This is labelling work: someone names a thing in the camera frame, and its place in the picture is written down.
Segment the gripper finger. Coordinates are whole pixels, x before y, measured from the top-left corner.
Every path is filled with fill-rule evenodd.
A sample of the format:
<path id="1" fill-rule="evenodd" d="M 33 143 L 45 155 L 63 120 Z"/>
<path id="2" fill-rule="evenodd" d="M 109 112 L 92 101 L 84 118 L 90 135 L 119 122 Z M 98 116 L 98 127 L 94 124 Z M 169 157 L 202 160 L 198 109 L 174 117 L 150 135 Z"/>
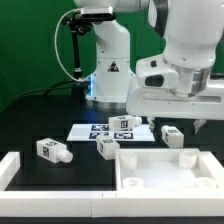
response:
<path id="1" fill-rule="evenodd" d="M 206 124 L 205 119 L 197 119 L 193 123 L 194 127 L 194 133 L 197 134 L 201 127 L 203 127 Z"/>
<path id="2" fill-rule="evenodd" d="M 149 124 L 149 129 L 151 132 L 154 132 L 156 128 L 154 120 L 155 117 L 147 117 L 147 122 Z"/>

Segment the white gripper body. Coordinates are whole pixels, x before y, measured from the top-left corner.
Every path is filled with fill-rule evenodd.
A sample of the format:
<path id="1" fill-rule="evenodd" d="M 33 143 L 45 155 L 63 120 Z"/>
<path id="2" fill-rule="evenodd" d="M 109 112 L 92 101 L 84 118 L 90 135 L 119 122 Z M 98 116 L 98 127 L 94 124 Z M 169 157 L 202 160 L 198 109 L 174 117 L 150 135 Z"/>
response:
<path id="1" fill-rule="evenodd" d="M 211 79 L 210 71 L 175 66 L 162 55 L 141 59 L 126 110 L 148 118 L 224 120 L 224 79 Z"/>

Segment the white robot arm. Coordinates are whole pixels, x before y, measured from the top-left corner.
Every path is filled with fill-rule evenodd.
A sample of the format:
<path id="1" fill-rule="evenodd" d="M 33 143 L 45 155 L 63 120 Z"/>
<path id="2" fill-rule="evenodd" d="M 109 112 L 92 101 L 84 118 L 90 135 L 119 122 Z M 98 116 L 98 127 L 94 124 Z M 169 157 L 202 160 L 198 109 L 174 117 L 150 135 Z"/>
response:
<path id="1" fill-rule="evenodd" d="M 224 120 L 224 81 L 213 80 L 216 47 L 224 31 L 224 0 L 74 0 L 96 33 L 96 69 L 87 99 L 122 103 L 128 114 L 156 118 Z M 115 15 L 148 11 L 165 40 L 155 56 L 136 55 L 128 29 Z"/>

